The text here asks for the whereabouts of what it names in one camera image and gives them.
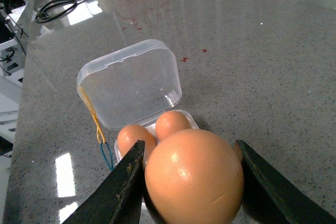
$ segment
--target blue wire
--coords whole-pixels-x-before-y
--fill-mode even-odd
[[[111,164],[109,163],[109,161],[107,160],[107,157],[104,153],[104,149],[103,149],[103,143],[100,143],[100,150],[101,150],[101,154],[103,155],[105,162],[107,163],[107,165],[109,166],[110,170],[113,170],[113,158],[112,158],[112,151],[111,148],[109,146],[109,144],[107,142],[105,142],[107,148],[109,149],[109,153],[110,153],[110,159],[111,159]]]

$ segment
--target container lid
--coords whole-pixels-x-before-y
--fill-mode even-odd
[[[77,90],[85,91],[99,121],[110,130],[147,126],[182,97],[176,57],[167,45],[149,39],[85,64]]]

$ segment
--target small brown egg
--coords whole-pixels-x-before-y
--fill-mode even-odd
[[[179,111],[170,110],[164,112],[157,119],[155,124],[155,133],[159,142],[171,134],[185,129],[190,129],[191,125],[189,120]]]
[[[229,143],[209,131],[188,129],[155,148],[145,183],[154,217],[168,224],[226,224],[240,208],[244,174]]]
[[[156,147],[154,136],[143,126],[130,124],[121,129],[118,134],[118,148],[121,156],[126,155],[137,140],[145,141],[145,160]]]

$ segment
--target red speck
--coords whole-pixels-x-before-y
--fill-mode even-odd
[[[187,62],[187,59],[189,59],[189,58],[183,58],[182,60],[180,60],[180,62]]]

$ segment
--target wire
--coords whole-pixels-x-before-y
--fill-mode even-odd
[[[45,6],[43,6],[36,14],[35,16],[35,22],[42,24],[47,23],[50,21],[53,21],[63,15],[68,15],[70,12],[72,12],[76,7],[81,4],[83,0],[53,0],[47,3]],[[64,11],[56,14],[55,16],[50,16],[48,13],[55,9],[58,6],[64,6],[71,4],[71,6]]]
[[[6,58],[2,58],[2,57],[0,57],[0,59],[1,59],[0,62],[2,62],[2,61],[6,61],[6,60],[10,60],[11,57],[13,57],[13,55],[15,54],[15,51],[14,51],[13,48],[10,48],[10,50],[9,50],[8,52],[12,52],[11,55],[10,55],[10,56],[6,56]]]
[[[2,67],[2,65],[0,64],[0,68],[5,72],[5,73],[7,73],[8,74],[8,76],[11,76],[12,74],[10,73],[10,72],[8,72],[8,71],[6,71],[3,67]]]
[[[110,154],[110,160],[111,162],[109,162],[109,160],[107,159],[106,155],[105,155],[105,152],[104,152],[104,149],[103,149],[103,143],[100,143],[100,151],[101,151],[101,154],[103,155],[103,158],[107,164],[107,166],[110,168],[110,170],[113,170],[113,157],[112,157],[112,151],[111,151],[111,148],[109,146],[109,144],[106,142],[105,145],[107,146],[108,150],[109,150],[109,154]]]
[[[16,41],[19,43],[21,49],[22,49],[22,52],[27,55],[26,53],[26,50],[25,48],[23,47],[22,43],[20,42],[20,40],[18,39],[18,37],[16,36],[15,32],[13,31],[13,29],[10,27],[10,25],[8,25],[9,29],[11,30],[11,32],[14,34],[15,38],[16,38]]]
[[[27,34],[25,31],[23,31],[23,28],[21,28],[9,14],[7,14],[7,13],[5,13],[5,14],[6,14],[6,15],[12,20],[12,22],[19,28],[19,30],[20,30],[20,38],[22,38],[22,35],[23,35],[23,34],[26,35],[26,36],[29,38],[28,34]]]

